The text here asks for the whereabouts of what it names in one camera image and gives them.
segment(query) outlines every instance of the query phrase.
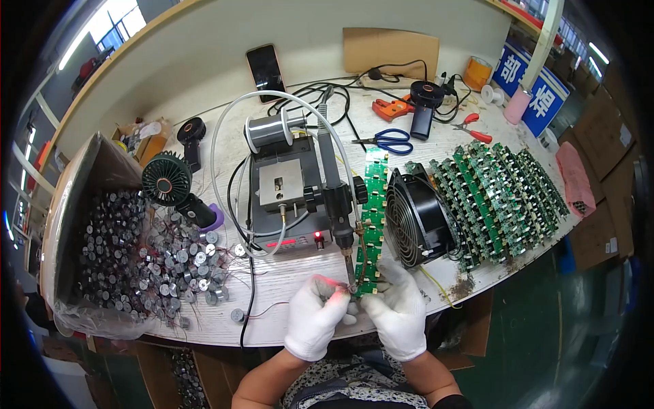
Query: axial cooling fan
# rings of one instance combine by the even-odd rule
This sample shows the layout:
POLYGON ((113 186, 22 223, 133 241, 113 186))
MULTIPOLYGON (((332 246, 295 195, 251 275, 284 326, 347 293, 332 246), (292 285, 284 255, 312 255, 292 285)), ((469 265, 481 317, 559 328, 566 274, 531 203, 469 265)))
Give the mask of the axial cooling fan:
POLYGON ((420 164, 412 175, 393 171, 386 201, 390 238, 406 268, 430 262, 455 249, 437 194, 420 164))
POLYGON ((173 152, 155 155, 143 168, 143 191, 155 203, 174 206, 190 222, 200 228, 211 226, 216 213, 192 194, 188 163, 173 152))

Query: ceiling light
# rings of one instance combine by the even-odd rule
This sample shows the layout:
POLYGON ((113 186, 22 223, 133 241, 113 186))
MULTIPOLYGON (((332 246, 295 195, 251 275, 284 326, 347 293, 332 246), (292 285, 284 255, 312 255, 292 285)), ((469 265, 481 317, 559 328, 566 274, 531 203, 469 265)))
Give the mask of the ceiling light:
POLYGON ((593 67, 595 68, 595 70, 597 70, 597 73, 600 75, 600 78, 602 78, 602 72, 600 71, 600 69, 599 69, 599 67, 597 66, 597 64, 595 64, 595 60, 593 59, 593 57, 589 57, 589 59, 590 59, 590 61, 591 61, 591 64, 592 64, 593 67))
POLYGON ((7 211, 2 212, 3 216, 5 217, 5 226, 7 226, 7 230, 11 231, 11 226, 9 226, 9 218, 7 217, 7 211))
POLYGON ((593 44, 593 43, 588 43, 588 45, 593 49, 593 51, 595 51, 595 52, 597 53, 597 55, 600 56, 600 58, 602 58, 602 61, 603 61, 605 64, 608 64, 608 63, 609 63, 609 59, 608 59, 608 58, 607 58, 607 57, 606 57, 606 56, 605 56, 605 55, 600 51, 599 48, 597 48, 597 47, 595 46, 595 44, 593 44))
POLYGON ((71 44, 70 47, 66 50, 66 53, 63 55, 63 58, 61 59, 61 62, 59 63, 59 71, 61 71, 65 66, 68 60, 71 59, 73 56, 73 53, 77 49, 77 46, 82 42, 84 39, 84 36, 88 33, 88 28, 84 26, 82 29, 82 32, 75 37, 75 40, 73 40, 73 43, 71 44))

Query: red pliers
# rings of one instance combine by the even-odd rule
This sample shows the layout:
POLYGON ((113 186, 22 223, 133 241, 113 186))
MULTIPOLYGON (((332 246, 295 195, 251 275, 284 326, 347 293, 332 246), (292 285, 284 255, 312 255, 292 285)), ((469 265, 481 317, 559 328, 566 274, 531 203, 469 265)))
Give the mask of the red pliers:
POLYGON ((476 140, 484 143, 491 143, 492 142, 492 136, 487 135, 485 133, 481 133, 479 131, 471 131, 467 130, 465 127, 472 123, 472 122, 477 122, 479 120, 479 114, 470 114, 466 116, 466 119, 463 120, 462 124, 458 125, 453 125, 456 129, 463 131, 463 132, 468 132, 470 136, 475 138, 476 140))
MULTIPOLYGON (((402 99, 408 101, 410 97, 411 95, 409 94, 405 95, 402 99)), ((383 120, 391 122, 399 116, 413 112, 413 106, 404 101, 401 99, 395 99, 388 102, 383 99, 377 99, 372 103, 372 110, 375 111, 375 113, 383 120)))

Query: green circuit board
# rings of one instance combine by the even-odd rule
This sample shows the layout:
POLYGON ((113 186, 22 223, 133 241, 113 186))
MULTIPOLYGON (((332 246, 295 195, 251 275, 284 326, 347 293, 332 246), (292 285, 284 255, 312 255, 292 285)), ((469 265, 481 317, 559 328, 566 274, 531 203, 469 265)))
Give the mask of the green circuit board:
POLYGON ((356 251, 356 266, 354 278, 359 281, 364 274, 363 282, 357 288, 354 296, 377 293, 377 260, 381 257, 381 244, 384 242, 384 225, 386 223, 386 189, 388 177, 388 152, 379 148, 368 148, 366 154, 366 172, 364 182, 368 189, 368 202, 363 205, 361 220, 364 223, 365 245, 359 242, 356 251), (364 272, 364 251, 368 256, 364 272))
MULTIPOLYGON (((506 262, 542 244, 569 214, 556 186, 526 149, 513 154, 499 143, 490 149, 474 141, 457 147, 452 158, 429 163, 432 182, 462 238, 463 272, 484 260, 506 262)), ((412 173, 416 165, 405 166, 412 173)))

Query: smartphone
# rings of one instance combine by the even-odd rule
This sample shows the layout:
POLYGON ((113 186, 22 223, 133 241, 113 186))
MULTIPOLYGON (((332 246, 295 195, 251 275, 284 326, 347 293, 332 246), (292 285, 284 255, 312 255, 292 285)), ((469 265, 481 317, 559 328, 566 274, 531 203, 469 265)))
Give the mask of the smartphone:
MULTIPOLYGON (((261 47, 249 50, 245 53, 245 56, 247 57, 248 64, 250 64, 250 72, 252 73, 252 79, 257 90, 286 92, 282 73, 279 71, 279 65, 277 65, 275 46, 272 44, 262 45, 261 47)), ((264 95, 259 96, 259 99, 261 103, 269 103, 277 101, 280 97, 264 95)))

